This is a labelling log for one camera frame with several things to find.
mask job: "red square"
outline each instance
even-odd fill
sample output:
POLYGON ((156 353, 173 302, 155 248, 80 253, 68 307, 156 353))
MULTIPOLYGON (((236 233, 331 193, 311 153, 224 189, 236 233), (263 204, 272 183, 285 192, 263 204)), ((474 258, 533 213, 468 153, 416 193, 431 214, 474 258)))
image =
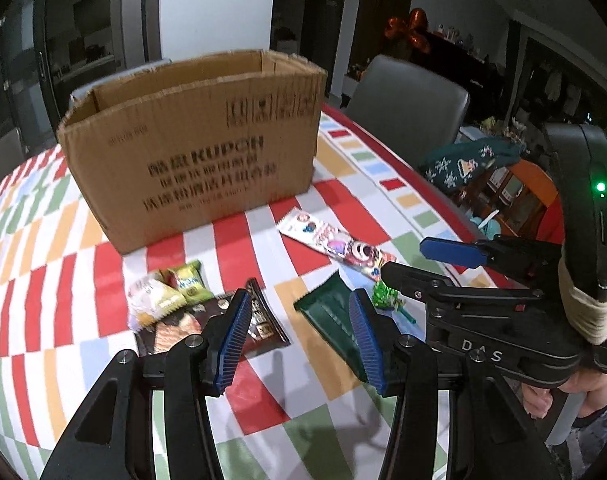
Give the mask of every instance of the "red square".
POLYGON ((398 189, 399 187, 405 187, 405 184, 403 182, 401 182, 398 178, 382 180, 379 184, 381 184, 388 191, 392 191, 393 189, 398 189))
POLYGON ((335 130, 333 132, 328 132, 328 134, 330 135, 330 137, 332 137, 333 139, 336 139, 337 137, 348 137, 350 135, 352 135, 350 132, 348 132, 347 130, 335 130))

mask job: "snowflake print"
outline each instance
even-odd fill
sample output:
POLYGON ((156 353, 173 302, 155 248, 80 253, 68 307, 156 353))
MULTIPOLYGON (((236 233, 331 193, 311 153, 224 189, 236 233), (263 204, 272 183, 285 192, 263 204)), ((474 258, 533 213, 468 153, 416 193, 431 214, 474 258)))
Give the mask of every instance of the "snowflake print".
POLYGON ((435 170, 433 170, 432 168, 428 168, 426 171, 426 179, 430 184, 434 184, 435 183, 435 177, 437 176, 437 173, 435 172, 435 170))
POLYGON ((487 144, 479 150, 479 155, 481 155, 483 158, 486 158, 487 156, 494 156, 494 154, 495 153, 492 151, 492 148, 490 148, 490 146, 487 144))
POLYGON ((457 187, 457 179, 455 178, 455 174, 452 171, 446 174, 443 183, 447 187, 457 187))
POLYGON ((450 160, 445 157, 441 160, 437 160, 437 163, 435 164, 437 172, 441 173, 442 171, 448 171, 448 164, 450 164, 450 160))

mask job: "beige strap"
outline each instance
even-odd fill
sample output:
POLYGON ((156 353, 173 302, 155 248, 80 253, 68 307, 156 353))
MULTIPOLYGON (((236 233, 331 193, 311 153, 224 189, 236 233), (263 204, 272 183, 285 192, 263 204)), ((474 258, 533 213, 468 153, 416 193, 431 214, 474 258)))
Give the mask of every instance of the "beige strap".
POLYGON ((563 250, 559 260, 559 291, 570 324, 593 345, 607 339, 607 302, 601 303, 572 283, 563 250))

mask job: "door handle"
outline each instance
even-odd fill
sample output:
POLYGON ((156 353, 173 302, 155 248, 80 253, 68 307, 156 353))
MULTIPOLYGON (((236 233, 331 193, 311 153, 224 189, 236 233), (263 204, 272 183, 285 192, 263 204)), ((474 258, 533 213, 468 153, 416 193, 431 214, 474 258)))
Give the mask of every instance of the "door handle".
POLYGON ((45 79, 45 61, 43 60, 43 52, 39 51, 39 74, 42 79, 45 79))

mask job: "checkered tablecloth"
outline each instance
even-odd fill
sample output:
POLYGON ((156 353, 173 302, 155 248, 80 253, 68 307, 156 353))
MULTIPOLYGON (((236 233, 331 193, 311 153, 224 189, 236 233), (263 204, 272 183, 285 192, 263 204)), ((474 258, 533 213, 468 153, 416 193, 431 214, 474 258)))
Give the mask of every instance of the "checkered tablecloth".
MULTIPOLYGON (((395 399, 382 399, 292 307, 337 268, 359 273, 283 238, 275 222, 298 206, 377 244, 400 261, 493 286, 482 269, 423 259, 426 236, 471 235, 418 174, 329 108, 321 117, 308 192, 186 232, 121 257, 70 175, 60 146, 0 183, 0 450, 24 479, 39 478, 66 424, 111 357, 136 349, 126 327, 125 287, 144 273, 203 262, 215 293, 256 276, 292 344, 242 359, 234 383, 208 400, 219 459, 229 479, 371 480, 378 476, 395 399)), ((392 314, 422 335, 425 314, 408 301, 392 314), (409 321, 419 320, 415 325, 409 321)), ((447 394, 442 396, 435 478, 445 471, 447 394)), ((168 479, 162 392, 154 396, 154 453, 168 479)))

